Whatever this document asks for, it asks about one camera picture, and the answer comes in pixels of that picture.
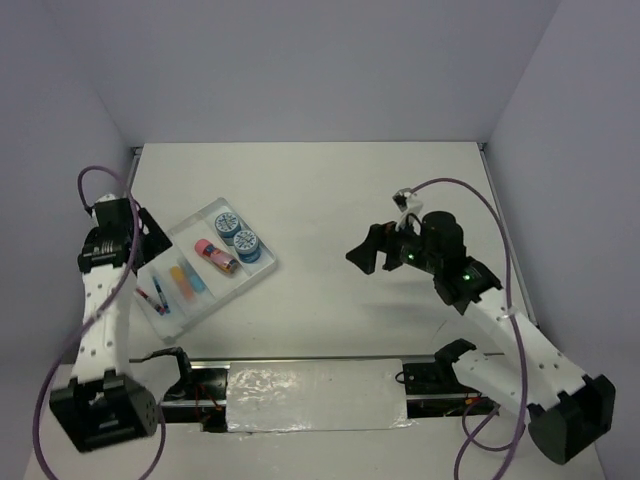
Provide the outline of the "yellow pink highlighter pen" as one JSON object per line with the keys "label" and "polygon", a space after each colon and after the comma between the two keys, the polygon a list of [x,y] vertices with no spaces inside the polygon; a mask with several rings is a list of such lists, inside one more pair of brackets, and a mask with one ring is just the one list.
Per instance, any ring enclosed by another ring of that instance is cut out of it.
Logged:
{"label": "yellow pink highlighter pen", "polygon": [[192,301],[195,298],[195,293],[185,271],[180,266],[175,265],[169,269],[169,274],[183,298],[187,301]]}

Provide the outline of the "pink sticky notes tube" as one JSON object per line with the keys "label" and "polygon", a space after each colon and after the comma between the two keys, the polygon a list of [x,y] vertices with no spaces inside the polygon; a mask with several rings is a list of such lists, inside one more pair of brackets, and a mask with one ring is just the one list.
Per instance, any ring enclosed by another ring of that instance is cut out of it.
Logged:
{"label": "pink sticky notes tube", "polygon": [[194,245],[195,252],[224,274],[232,275],[239,268],[239,262],[228,252],[209,240],[200,239]]}

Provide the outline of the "blue gel pen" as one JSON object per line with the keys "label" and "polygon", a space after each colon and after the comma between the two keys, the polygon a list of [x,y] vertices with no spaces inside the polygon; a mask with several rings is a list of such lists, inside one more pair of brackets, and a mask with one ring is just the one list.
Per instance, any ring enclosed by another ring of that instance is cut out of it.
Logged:
{"label": "blue gel pen", "polygon": [[169,314],[171,312],[167,298],[162,290],[162,287],[160,285],[159,279],[156,276],[152,276],[152,282],[154,285],[154,288],[156,290],[156,293],[158,294],[158,298],[160,301],[160,305],[164,311],[165,314]]}

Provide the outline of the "red gel pen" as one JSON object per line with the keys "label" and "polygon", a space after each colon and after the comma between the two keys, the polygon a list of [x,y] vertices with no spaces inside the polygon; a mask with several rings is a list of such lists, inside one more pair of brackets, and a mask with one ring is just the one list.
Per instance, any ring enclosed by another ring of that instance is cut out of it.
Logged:
{"label": "red gel pen", "polygon": [[164,315],[165,314],[165,309],[164,306],[161,305],[158,301],[156,301],[154,298],[152,298],[149,294],[147,294],[144,290],[142,290],[141,288],[137,287],[136,288],[136,293],[138,294],[138,296],[143,299],[156,313],[158,313],[159,315]]}

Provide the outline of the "blue round splash-lid container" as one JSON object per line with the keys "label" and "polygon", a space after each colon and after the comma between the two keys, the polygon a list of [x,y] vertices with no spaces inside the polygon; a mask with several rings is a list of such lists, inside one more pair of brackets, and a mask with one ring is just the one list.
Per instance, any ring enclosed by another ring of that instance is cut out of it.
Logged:
{"label": "blue round splash-lid container", "polygon": [[242,229],[234,235],[233,247],[243,263],[255,263],[261,256],[260,239],[249,229]]}

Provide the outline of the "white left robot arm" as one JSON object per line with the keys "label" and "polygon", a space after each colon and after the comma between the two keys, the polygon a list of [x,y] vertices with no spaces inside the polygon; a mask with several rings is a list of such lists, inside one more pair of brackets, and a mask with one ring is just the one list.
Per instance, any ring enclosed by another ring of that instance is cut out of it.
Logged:
{"label": "white left robot arm", "polygon": [[70,380],[52,390],[49,407],[76,450],[88,453],[149,437],[164,392],[135,379],[129,320],[140,274],[172,243],[150,213],[106,194],[90,207],[95,222],[78,267],[85,290],[82,335]]}

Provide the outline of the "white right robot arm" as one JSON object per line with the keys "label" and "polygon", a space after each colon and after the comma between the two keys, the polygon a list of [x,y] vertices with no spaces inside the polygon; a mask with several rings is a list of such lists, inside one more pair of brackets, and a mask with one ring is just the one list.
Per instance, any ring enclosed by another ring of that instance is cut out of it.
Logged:
{"label": "white right robot arm", "polygon": [[407,221],[373,224],[346,258],[370,275],[380,253],[386,256],[386,271],[406,265],[431,274],[441,300],[480,328],[513,365],[507,369],[473,343],[456,340],[435,355],[435,380],[442,389],[457,391],[463,385],[513,413],[524,409],[533,443],[558,465],[611,429],[613,383],[604,375],[589,376],[526,315],[507,307],[500,280],[468,255],[463,230],[452,214],[428,213],[419,228]]}

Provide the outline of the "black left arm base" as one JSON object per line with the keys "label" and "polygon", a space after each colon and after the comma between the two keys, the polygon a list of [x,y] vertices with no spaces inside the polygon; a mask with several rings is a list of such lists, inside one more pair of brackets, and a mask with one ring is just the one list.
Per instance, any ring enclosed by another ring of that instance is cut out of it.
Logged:
{"label": "black left arm base", "polygon": [[181,347],[153,351],[132,364],[141,382],[153,392],[167,424],[190,424],[208,433],[226,433],[228,368],[192,361]]}

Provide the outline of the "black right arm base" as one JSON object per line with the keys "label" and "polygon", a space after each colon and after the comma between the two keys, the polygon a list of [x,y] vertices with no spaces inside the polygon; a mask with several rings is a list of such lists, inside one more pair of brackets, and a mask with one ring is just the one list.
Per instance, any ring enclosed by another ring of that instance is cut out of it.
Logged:
{"label": "black right arm base", "polygon": [[430,361],[402,364],[395,381],[404,386],[409,419],[461,416],[468,406],[486,399],[454,374],[453,363],[469,351],[475,353],[476,347],[460,339],[439,349]]}

